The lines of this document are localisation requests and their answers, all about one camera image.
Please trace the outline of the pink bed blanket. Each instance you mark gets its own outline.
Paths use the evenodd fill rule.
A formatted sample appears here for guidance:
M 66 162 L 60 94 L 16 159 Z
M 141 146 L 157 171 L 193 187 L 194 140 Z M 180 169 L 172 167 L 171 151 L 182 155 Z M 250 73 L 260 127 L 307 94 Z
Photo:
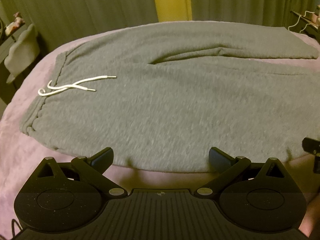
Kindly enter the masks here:
M 84 42 L 111 34 L 112 31 L 107 31 L 104 34 L 80 38 L 49 53 L 32 70 L 4 111 L 1 119 L 1 238 L 10 236 L 9 224 L 15 217 L 14 199 L 39 162 L 46 156 L 52 156 L 61 162 L 71 160 L 70 156 L 47 149 L 33 138 L 21 133 L 19 131 L 21 117 L 35 98 L 37 90 L 46 83 L 57 55 Z M 309 204 L 306 217 L 300 226 L 302 232 L 309 236 L 319 221 L 319 175 L 312 172 L 313 157 L 304 154 L 300 158 L 285 163 L 284 166 L 304 192 Z M 151 187 L 154 189 L 180 187 L 195 190 L 201 184 L 217 176 L 215 173 L 140 171 L 132 167 L 119 166 L 111 166 L 106 175 L 127 190 L 134 187 Z

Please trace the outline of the grey-green curtain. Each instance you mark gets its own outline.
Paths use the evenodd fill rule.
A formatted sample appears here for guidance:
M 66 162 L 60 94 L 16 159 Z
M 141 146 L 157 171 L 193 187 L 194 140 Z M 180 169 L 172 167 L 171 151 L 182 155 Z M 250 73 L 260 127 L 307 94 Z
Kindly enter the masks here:
M 240 22 L 287 27 L 291 11 L 312 10 L 319 0 L 191 0 L 194 21 Z M 155 0 L 1 0 L 1 17 L 19 12 L 51 52 L 76 39 L 159 22 Z

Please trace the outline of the grey desk with clutter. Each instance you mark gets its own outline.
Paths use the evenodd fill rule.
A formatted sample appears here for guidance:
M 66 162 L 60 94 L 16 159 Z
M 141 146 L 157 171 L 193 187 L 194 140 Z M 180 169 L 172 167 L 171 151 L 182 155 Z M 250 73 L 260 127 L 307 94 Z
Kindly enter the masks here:
M 1 100 L 7 105 L 16 88 L 13 85 L 7 84 L 7 79 L 10 72 L 4 65 L 4 60 L 9 54 L 10 47 L 17 41 L 21 32 L 25 30 L 25 21 L 19 12 L 14 14 L 14 21 L 5 24 L 1 18 Z

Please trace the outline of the yellow curtain strip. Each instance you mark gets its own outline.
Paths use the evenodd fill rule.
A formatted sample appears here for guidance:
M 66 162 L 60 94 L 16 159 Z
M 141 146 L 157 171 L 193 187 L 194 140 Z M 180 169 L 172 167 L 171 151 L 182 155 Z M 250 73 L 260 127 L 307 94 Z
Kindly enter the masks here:
M 191 0 L 155 0 L 159 22 L 191 21 Z

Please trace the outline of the white drawstring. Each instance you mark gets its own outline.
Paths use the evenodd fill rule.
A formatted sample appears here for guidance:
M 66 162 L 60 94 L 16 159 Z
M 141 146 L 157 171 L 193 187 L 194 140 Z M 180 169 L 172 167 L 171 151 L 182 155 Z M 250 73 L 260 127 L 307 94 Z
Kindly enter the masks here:
M 83 90 L 86 92 L 96 92 L 96 89 L 93 88 L 88 88 L 85 86 L 82 86 L 81 84 L 87 83 L 87 82 L 93 82 L 93 81 L 99 81 L 99 80 L 107 80 L 107 79 L 116 79 L 117 76 L 110 76 L 110 75 L 101 75 L 101 76 L 96 76 L 96 77 L 89 77 L 86 79 L 82 79 L 79 81 L 76 81 L 72 84 L 67 84 L 63 86 L 52 86 L 52 80 L 50 80 L 47 84 L 47 88 L 50 90 L 49 92 L 46 91 L 44 88 L 40 88 L 37 93 L 39 96 L 45 97 L 45 96 L 53 96 L 56 94 L 60 94 L 62 92 L 65 92 L 70 89 L 78 89 L 78 90 Z

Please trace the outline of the grey sweatpants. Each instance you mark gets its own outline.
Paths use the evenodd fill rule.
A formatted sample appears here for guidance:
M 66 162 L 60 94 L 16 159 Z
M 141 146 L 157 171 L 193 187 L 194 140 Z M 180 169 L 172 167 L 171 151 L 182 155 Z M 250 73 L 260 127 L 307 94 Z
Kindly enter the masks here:
M 21 131 L 52 150 L 118 166 L 207 172 L 217 147 L 263 162 L 303 154 L 319 137 L 319 72 L 279 64 L 319 51 L 285 28 L 171 22 L 108 34 L 57 56 L 48 83 L 84 88 L 37 96 Z

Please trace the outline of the grey chair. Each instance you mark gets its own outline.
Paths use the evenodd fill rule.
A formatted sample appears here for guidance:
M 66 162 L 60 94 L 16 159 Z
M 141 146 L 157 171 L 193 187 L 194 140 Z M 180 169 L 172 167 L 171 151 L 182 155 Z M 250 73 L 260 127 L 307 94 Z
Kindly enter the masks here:
M 24 30 L 17 41 L 10 47 L 4 65 L 9 71 L 7 84 L 13 83 L 39 56 L 40 47 L 37 42 L 35 25 L 31 24 Z

